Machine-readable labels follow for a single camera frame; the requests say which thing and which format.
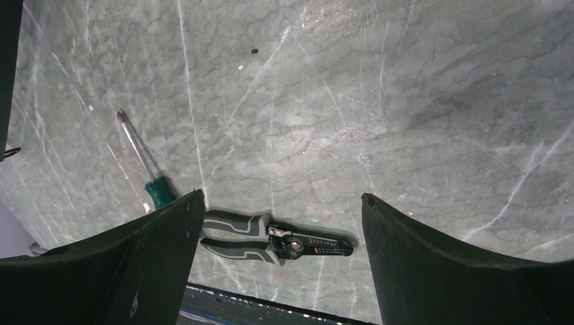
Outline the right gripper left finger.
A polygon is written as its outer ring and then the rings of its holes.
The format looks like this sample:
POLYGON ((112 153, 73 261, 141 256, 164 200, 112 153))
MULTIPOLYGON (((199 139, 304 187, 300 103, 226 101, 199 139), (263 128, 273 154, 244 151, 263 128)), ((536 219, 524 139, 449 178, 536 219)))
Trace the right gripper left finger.
POLYGON ((2 259, 1 323, 176 323, 205 211, 194 190, 38 257, 2 259))

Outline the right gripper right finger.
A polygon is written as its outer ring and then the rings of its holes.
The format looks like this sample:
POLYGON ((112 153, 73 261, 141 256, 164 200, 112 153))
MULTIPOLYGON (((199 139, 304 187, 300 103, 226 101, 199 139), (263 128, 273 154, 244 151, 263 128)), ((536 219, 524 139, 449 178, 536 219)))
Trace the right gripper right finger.
POLYGON ((573 262, 545 263, 471 245, 373 194, 362 228, 385 324, 572 324, 573 262))

